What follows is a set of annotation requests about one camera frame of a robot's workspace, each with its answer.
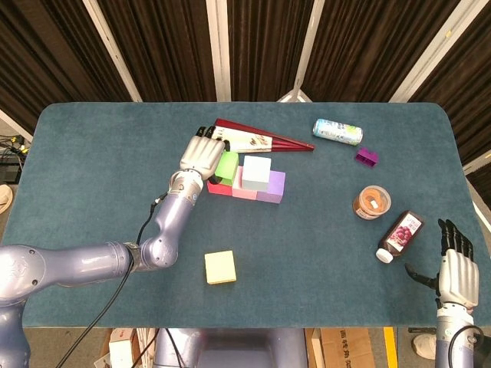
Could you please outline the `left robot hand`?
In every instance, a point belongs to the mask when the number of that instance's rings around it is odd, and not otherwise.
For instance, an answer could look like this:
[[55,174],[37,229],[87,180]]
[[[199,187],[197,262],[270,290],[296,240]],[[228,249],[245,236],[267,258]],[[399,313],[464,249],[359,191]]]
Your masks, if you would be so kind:
[[200,174],[202,181],[213,185],[220,184],[222,178],[215,174],[224,152],[230,151],[230,142],[222,138],[213,138],[217,126],[207,129],[201,126],[191,138],[180,159],[181,170],[194,170]]

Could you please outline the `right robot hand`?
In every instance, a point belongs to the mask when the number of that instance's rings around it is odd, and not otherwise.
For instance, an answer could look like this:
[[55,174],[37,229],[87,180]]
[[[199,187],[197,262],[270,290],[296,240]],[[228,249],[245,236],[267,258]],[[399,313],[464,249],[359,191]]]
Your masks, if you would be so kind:
[[440,270],[433,278],[417,273],[406,263],[408,276],[435,291],[437,303],[458,304],[471,314],[479,304],[479,268],[472,242],[450,221],[438,220],[441,230]]

